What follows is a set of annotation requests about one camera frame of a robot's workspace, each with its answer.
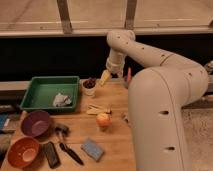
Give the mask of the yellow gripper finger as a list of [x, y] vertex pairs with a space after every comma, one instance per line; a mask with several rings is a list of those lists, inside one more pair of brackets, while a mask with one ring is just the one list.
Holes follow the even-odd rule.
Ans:
[[110, 78], [111, 73], [108, 70], [104, 70], [99, 80], [99, 84], [103, 86]]

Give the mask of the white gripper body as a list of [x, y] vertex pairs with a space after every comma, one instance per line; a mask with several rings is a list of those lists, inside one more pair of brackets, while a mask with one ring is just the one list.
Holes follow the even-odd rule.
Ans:
[[123, 58], [116, 59], [113, 61], [111, 58], [108, 58], [106, 61], [106, 68], [112, 74], [121, 74], [123, 72], [125, 60]]

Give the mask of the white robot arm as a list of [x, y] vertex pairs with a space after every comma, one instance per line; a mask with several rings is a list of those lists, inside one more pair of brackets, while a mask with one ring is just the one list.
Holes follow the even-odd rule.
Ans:
[[137, 42], [131, 30], [109, 31], [107, 43], [102, 82], [122, 73], [127, 56], [143, 67], [128, 87], [136, 171], [192, 171], [181, 108], [206, 92], [207, 71], [182, 55]]

